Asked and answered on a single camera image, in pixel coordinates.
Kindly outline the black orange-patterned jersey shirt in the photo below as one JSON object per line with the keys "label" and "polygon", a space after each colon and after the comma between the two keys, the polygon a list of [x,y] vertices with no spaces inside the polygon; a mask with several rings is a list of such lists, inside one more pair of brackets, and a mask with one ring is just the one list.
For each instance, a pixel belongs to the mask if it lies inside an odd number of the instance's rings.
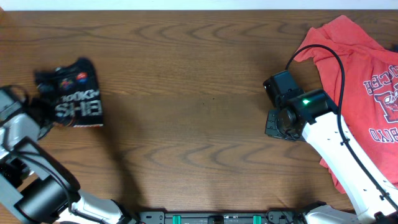
{"label": "black orange-patterned jersey shirt", "polygon": [[101,127],[103,107],[96,70],[88,58],[80,57],[66,67],[35,71],[39,102],[46,118],[64,127]]}

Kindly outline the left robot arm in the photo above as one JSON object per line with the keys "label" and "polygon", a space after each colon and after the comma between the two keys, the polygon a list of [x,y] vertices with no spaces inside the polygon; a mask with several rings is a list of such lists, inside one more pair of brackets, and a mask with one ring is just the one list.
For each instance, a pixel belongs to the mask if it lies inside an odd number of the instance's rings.
{"label": "left robot arm", "polygon": [[1,88],[1,203],[22,223],[135,224],[114,200],[83,191],[38,144],[41,127],[26,101]]}

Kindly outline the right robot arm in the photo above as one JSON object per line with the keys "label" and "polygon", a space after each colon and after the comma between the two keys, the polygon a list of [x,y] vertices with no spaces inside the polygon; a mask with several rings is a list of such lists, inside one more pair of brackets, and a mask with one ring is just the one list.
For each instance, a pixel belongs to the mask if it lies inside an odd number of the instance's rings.
{"label": "right robot arm", "polygon": [[323,90],[269,90],[274,109],[265,133],[273,138],[305,141],[331,169],[354,213],[321,203],[301,213],[304,223],[397,223],[397,189],[383,176],[350,133],[338,107]]}

